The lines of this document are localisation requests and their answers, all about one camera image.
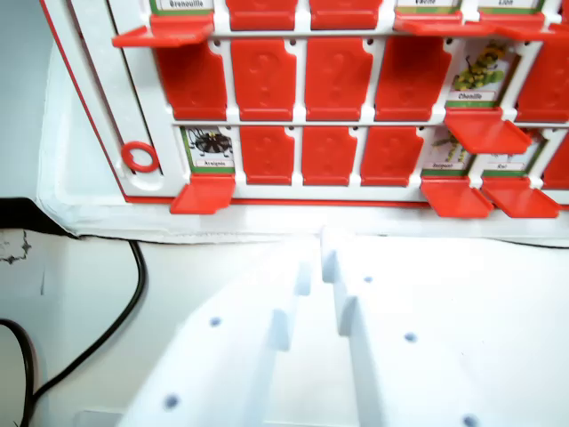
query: small hole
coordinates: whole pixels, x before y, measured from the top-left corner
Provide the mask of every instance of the small hole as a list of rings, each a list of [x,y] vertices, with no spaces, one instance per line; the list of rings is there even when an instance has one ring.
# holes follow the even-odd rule
[[[178,396],[176,396],[175,394],[171,394],[164,401],[164,407],[166,409],[174,409],[175,407],[178,406],[179,403],[180,400],[178,399]]]
[[[417,335],[415,335],[413,332],[408,332],[407,334],[404,335],[404,337],[408,342],[417,341]]]
[[[464,425],[466,425],[466,427],[477,427],[478,426],[478,421],[477,421],[476,417],[474,417],[472,415],[466,415],[464,418],[462,418],[462,423]]]

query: spider illustration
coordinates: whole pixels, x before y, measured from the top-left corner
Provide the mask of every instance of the spider illustration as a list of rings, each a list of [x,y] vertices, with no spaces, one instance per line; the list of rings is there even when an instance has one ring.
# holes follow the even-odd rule
[[[230,157],[233,154],[231,147],[231,139],[221,133],[215,131],[204,132],[202,129],[189,129],[194,136],[189,139],[189,147],[197,149],[200,157],[205,157],[205,153],[217,154],[221,153],[224,157]]]

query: red border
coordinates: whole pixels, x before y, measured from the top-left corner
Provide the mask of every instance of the red border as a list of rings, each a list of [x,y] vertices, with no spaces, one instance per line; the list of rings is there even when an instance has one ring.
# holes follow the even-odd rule
[[[175,197],[124,196],[129,203],[169,205]],[[430,208],[427,202],[389,202],[384,200],[315,200],[290,198],[232,198],[231,205],[296,205],[296,206],[361,206],[361,207],[407,207]]]
[[[81,104],[83,105],[83,108],[85,110],[85,114],[87,115],[87,118],[89,119],[89,123],[91,123],[93,131],[95,132],[95,136],[97,137],[97,140],[99,140],[100,147],[103,150],[103,153],[105,154],[105,158],[108,161],[108,165],[110,166],[111,172],[115,176],[116,184],[118,185],[118,188],[121,190],[121,193],[123,194],[124,200],[128,203],[167,204],[167,205],[171,204],[171,202],[174,200],[174,197],[131,197],[131,196],[127,196],[124,193],[123,186],[121,185],[121,182],[118,180],[118,176],[116,176],[115,168],[113,167],[113,164],[110,161],[110,158],[108,157],[108,153],[105,150],[105,146],[103,144],[103,141],[99,135],[99,132],[97,131],[97,127],[95,126],[95,123],[92,120],[91,113],[89,112],[89,109],[87,108],[87,104],[85,102],[83,94],[81,93],[81,89],[79,88],[79,85],[77,84],[77,81],[75,79],[75,75],[73,74],[73,71],[71,70],[71,67],[70,67],[69,61],[68,61],[68,57],[66,56],[65,52],[63,51],[63,46],[61,45],[60,38],[57,35],[57,31],[55,30],[55,27],[53,26],[53,21],[52,21],[52,18],[50,16],[50,13],[47,9],[47,6],[45,4],[45,0],[39,0],[39,3],[42,6],[42,9],[44,10],[45,19],[47,20],[47,24],[50,27],[50,30],[51,30],[52,35],[53,35],[53,39],[55,40],[55,44],[57,45],[58,49],[60,50],[61,58],[63,59],[63,62],[65,63],[66,68],[68,69],[68,73],[69,73],[69,76],[71,77],[71,81],[73,82],[73,86],[75,87],[75,89],[77,91],[77,95],[79,96],[79,100],[81,101]],[[366,200],[292,200],[292,199],[234,198],[231,200],[231,204],[232,205],[296,205],[296,206],[298,206],[298,205],[317,205],[317,206],[360,206],[360,207],[368,206],[368,207],[430,208],[430,205],[427,202],[389,202],[389,201],[379,201],[379,200],[376,200],[376,201],[366,201]],[[561,205],[561,209],[562,210],[569,210],[569,205]]]
[[[126,194],[124,193],[123,186],[121,185],[121,182],[118,180],[118,176],[116,176],[115,168],[113,167],[113,164],[110,161],[110,158],[108,157],[108,153],[107,153],[107,150],[105,149],[105,145],[103,144],[103,141],[100,138],[99,131],[97,131],[97,126],[95,126],[95,122],[93,122],[93,120],[92,120],[91,113],[89,112],[89,109],[87,108],[87,103],[85,102],[83,94],[81,93],[81,89],[79,89],[79,84],[77,83],[77,81],[75,79],[75,75],[73,74],[73,71],[71,70],[71,66],[69,65],[68,57],[66,56],[65,52],[63,51],[63,45],[61,44],[60,38],[57,35],[57,31],[55,30],[55,26],[53,25],[52,17],[50,16],[49,11],[47,10],[47,5],[45,4],[45,0],[39,0],[39,3],[42,6],[42,9],[44,10],[45,19],[47,20],[47,25],[49,25],[50,30],[52,31],[53,39],[55,40],[55,44],[57,45],[58,49],[60,50],[61,58],[63,59],[63,62],[65,63],[65,67],[68,69],[69,76],[71,77],[71,81],[73,82],[73,86],[75,87],[77,95],[79,96],[79,100],[83,104],[85,114],[87,115],[87,118],[89,119],[89,123],[91,123],[92,129],[95,132],[95,136],[97,137],[97,140],[99,140],[100,147],[102,148],[103,153],[105,154],[105,158],[108,161],[108,165],[110,166],[110,170],[113,173],[113,175],[115,175],[116,184],[118,185],[118,188],[121,190],[121,193],[123,193],[123,197],[126,199]]]

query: red ring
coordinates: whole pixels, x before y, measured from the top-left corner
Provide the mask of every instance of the red ring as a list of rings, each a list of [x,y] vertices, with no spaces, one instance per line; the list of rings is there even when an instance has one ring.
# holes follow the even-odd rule
[[[145,151],[146,153],[148,153],[150,155],[150,157],[152,158],[152,163],[150,163],[150,165],[147,165],[147,166],[139,165],[138,163],[136,163],[134,161],[134,156],[132,155],[132,152],[131,152],[134,149],[141,149],[142,151]],[[121,157],[123,158],[124,163],[128,167],[133,169],[133,171],[136,171],[136,172],[143,172],[143,173],[154,172],[160,166],[160,162],[158,162],[158,156],[156,155],[156,151],[154,150],[154,147],[152,147],[151,145],[145,144],[144,142],[140,142],[140,141],[127,142],[121,148]]]

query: red flap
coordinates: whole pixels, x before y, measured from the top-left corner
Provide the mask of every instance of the red flap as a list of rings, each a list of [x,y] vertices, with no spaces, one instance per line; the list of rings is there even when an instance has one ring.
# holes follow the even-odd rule
[[[231,29],[294,29],[297,0],[227,0]]]
[[[308,120],[359,120],[373,56],[361,37],[309,39],[306,65]]]
[[[561,42],[543,44],[517,99],[517,121],[569,120],[567,58],[569,58],[569,44]]]
[[[532,139],[501,114],[501,109],[448,109],[445,124],[471,154],[525,153]]]
[[[438,216],[445,218],[486,218],[493,210],[468,178],[423,177],[421,192]]]
[[[347,127],[305,127],[302,175],[305,185],[348,185],[357,138]]]
[[[484,178],[482,191],[511,218],[557,218],[559,206],[524,178]]]
[[[362,185],[409,185],[423,139],[416,127],[372,127],[362,161]]]
[[[282,126],[242,126],[240,132],[247,183],[291,185],[294,138]]]
[[[563,139],[543,173],[543,188],[569,189],[569,134]]]
[[[381,0],[310,0],[312,29],[372,29]]]
[[[517,41],[566,41],[569,39],[569,31],[567,31],[566,26],[551,24],[549,30],[543,31],[543,21],[542,13],[502,14],[481,12],[479,22],[465,22],[462,24],[460,12],[444,14],[397,12],[393,27],[416,36],[502,36]]]
[[[207,43],[156,49],[166,98],[178,120],[225,120],[223,60]]]
[[[440,37],[388,38],[375,95],[375,120],[430,119],[451,63],[444,42]]]
[[[394,29],[416,36],[458,37],[487,36],[492,28],[481,25],[463,25],[462,13],[401,13],[396,12]]]
[[[231,42],[235,94],[242,120],[293,120],[296,56],[277,39]]]
[[[180,47],[202,43],[213,32],[207,15],[150,15],[150,28],[138,27],[113,38],[115,47]]]
[[[190,183],[174,199],[171,214],[215,214],[228,207],[235,191],[234,175],[191,175]]]

